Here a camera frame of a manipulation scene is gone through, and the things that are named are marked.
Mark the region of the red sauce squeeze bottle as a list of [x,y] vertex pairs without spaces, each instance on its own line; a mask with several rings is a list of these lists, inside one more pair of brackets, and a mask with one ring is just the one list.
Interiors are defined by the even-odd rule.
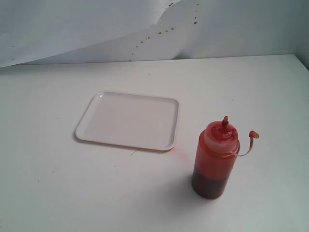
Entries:
[[191,184],[194,191],[206,199],[219,198],[226,187],[237,157],[249,154],[254,139],[259,134],[249,132],[250,145],[246,153],[240,154],[237,129],[229,124],[228,117],[211,122],[199,136]]

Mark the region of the white paper backdrop sheet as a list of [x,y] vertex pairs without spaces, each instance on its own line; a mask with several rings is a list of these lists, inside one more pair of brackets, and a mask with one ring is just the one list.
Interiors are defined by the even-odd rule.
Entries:
[[0,65],[294,54],[306,0],[3,0]]

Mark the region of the white rectangular plastic tray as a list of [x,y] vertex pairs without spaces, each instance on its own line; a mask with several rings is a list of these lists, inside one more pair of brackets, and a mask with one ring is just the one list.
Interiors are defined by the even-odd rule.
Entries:
[[75,129],[77,139],[168,151],[175,146],[176,99],[112,91],[97,93]]

